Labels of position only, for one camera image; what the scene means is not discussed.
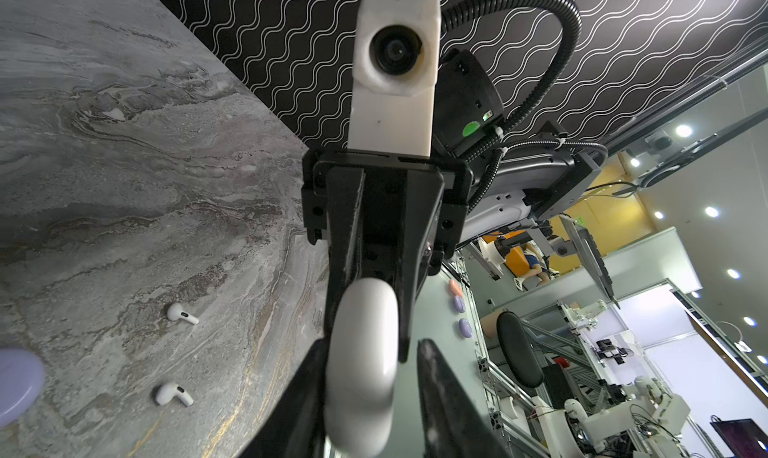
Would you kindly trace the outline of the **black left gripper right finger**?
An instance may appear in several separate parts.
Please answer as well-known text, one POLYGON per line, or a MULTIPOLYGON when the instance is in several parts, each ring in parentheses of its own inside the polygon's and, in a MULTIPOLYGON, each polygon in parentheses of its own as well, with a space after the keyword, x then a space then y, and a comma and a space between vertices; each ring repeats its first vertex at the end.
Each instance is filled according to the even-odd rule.
POLYGON ((426 457, 508 457, 437 344, 417 345, 417 376, 426 457))

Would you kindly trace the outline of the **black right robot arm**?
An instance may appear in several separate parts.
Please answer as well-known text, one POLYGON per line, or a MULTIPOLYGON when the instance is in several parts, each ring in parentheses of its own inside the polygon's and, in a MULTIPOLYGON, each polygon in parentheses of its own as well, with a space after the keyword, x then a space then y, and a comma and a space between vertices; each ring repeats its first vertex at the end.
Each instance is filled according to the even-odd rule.
POLYGON ((502 113, 478 60, 455 49, 438 73, 430 157, 305 155, 305 227, 311 242, 329 244, 326 329, 353 282, 381 280, 396 296, 398 358, 405 361, 425 280, 479 237, 541 227, 575 202, 607 159, 604 147, 571 141, 550 121, 531 139, 494 144, 475 161, 462 160, 463 151, 501 125, 502 113))

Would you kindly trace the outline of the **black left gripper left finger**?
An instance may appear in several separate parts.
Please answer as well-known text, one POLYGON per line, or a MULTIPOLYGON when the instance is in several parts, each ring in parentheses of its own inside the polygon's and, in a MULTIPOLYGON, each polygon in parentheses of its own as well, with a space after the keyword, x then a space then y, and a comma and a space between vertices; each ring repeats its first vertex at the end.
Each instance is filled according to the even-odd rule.
POLYGON ((270 416, 239 457, 322 457, 329 338, 316 340, 270 416))

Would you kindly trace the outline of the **purple earbud charging case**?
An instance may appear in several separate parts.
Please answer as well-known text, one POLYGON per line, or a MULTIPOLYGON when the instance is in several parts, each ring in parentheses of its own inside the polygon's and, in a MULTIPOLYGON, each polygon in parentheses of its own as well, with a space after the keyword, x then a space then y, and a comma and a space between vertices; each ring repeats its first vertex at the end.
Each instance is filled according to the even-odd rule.
POLYGON ((1 427, 24 414, 41 394, 45 369, 34 353, 17 348, 1 350, 1 427))

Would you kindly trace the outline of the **white earbud charging case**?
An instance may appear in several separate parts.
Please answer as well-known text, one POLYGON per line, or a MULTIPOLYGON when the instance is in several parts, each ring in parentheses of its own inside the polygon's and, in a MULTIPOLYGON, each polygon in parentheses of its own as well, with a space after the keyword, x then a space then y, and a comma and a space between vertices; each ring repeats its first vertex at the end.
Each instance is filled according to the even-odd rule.
POLYGON ((377 278, 348 286, 330 336, 323 413, 331 443, 353 457, 375 457, 389 439, 398 339, 393 288, 377 278))

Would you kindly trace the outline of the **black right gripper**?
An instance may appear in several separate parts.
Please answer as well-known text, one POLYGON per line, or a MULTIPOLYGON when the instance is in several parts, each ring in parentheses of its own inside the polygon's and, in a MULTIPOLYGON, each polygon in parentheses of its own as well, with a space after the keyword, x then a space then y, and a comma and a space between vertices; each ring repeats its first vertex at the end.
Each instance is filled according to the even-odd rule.
POLYGON ((302 178, 307 239, 329 249, 325 335, 358 274, 396 278, 398 361, 405 363, 418 287, 460 242, 472 171, 452 158, 310 150, 302 178))

